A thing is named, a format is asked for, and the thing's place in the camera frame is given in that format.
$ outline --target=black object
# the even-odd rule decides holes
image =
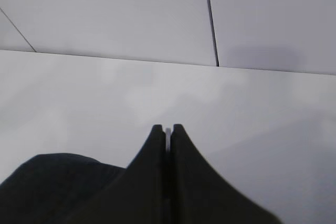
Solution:
[[[167,140],[155,125],[127,169],[74,154],[30,159],[0,185],[0,223],[280,222],[225,182],[181,125]]]

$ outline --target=white surface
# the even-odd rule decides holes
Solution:
[[[6,16],[0,10],[0,49],[32,51],[29,44],[20,33],[11,25]]]
[[[221,66],[336,74],[335,0],[211,0]]]
[[[206,0],[0,0],[38,52],[216,65]]]
[[[0,51],[0,91],[0,180],[40,153],[125,167],[182,123],[284,223],[336,223],[336,76]]]

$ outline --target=white wall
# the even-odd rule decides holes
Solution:
[[[182,123],[236,188],[286,224],[336,222],[336,77],[0,51],[0,180],[39,153],[126,167]]]
[[[211,0],[221,66],[336,74],[335,0]]]

